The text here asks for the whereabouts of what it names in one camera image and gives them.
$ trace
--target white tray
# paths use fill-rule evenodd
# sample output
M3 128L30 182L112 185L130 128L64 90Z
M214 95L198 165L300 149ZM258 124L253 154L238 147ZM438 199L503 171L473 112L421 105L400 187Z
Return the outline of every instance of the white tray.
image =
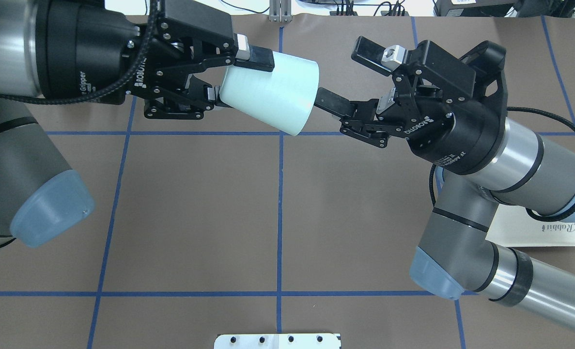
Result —
M518 206L498 206L487 240L505 247L575 246L575 223L540 222Z

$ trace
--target silver metal cylinder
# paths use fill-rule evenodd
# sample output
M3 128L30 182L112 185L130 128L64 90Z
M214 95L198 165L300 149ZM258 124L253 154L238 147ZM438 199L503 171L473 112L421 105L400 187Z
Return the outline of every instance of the silver metal cylinder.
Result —
M575 275L533 262L533 282L528 294L517 305L575 330Z
M479 292L490 298L491 300L498 300L504 296L515 280L515 273L517 269L517 261L515 254L509 248L500 247L495 245L498 249L498 266L492 281Z
M37 96L35 0L0 0L0 93Z
M489 190L511 188L529 173L538 149L535 132L507 118L496 156L481 170L464 177Z

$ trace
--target black wire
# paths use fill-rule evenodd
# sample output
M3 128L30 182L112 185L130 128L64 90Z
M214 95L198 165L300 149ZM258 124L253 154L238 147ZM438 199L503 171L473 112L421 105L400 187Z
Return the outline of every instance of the black wire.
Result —
M96 99L102 98L110 93L113 93L117 89L123 87L132 77L137 73L143 60L145 60L145 55L150 48L150 40L152 38L154 29L156 29L156 22L158 17L158 0L150 0L150 15L147 18L147 27L145 29L145 34L143 35L143 40L141 41L141 49L139 49L139 54L135 58L134 62L130 68L119 78L117 81L113 82L105 88L88 93L87 95L82 95L80 97L74 98L60 98L60 99L46 99L46 98L33 98L24 97L21 95L0 95L0 98L10 99L11 101L18 101L29 104L42 104L42 105L58 105L58 104L75 104L88 101L94 101Z
M252 12L252 13L259 13L259 14L263 14L263 13L265 13L266 11L268 11L268 10L270 9L270 6L268 6L267 9L265 9L265 10L263 10L263 11L261 11L261 12L258 12L258 11L252 10L252 9L245 9L245 8L243 8L243 7L238 7L238 6L232 5L232 4L230 4L229 2L226 2L225 0L220 0L220 2L222 2L222 3L225 4L225 5L229 5L229 6L231 6L231 7L235 7L236 9L241 9L241 10L250 11L250 12Z
M385 1L382 2L381 4L378 5L378 8L375 9L375 12L373 13L373 15L375 16L376 14L378 14L378 10L380 9L380 7L384 6L385 4L389 5L389 13L391 12L391 6L393 6L393 4L391 4L389 1Z
M556 115L555 113L550 113L550 112L546 112L546 111L542 111L539 109L534 109L534 108L520 108L520 107L507 107L508 111L513 111L513 112L530 112L530 113L537 113L539 115L543 115L545 117L549 117L550 119L554 119L558 122L563 123L565 126L567 126L568 128L571 128L574 132L575 132L575 124L572 123L571 121L560 117L559 115ZM529 216L531 216L531 218L536 219L538 221L542 221L542 222L556 222L556 221L561 221L562 219L566 219L567 217L571 216L574 212L575 212L575 203L565 212L555 215L555 216L550 216L550 217L543 217L543 216L539 216L538 214L535 214L535 212L533 212L530 209L526 209L526 212L528 213Z
M434 193L434 173L436 172L436 165L432 165L429 170L429 197L432 199L432 206L436 205L436 195Z

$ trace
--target white label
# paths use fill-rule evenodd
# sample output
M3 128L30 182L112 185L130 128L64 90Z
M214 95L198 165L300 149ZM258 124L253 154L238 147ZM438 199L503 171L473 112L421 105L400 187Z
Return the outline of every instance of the white label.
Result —
M460 17L462 15L462 12L464 12L464 9L449 10L447 13L447 17Z

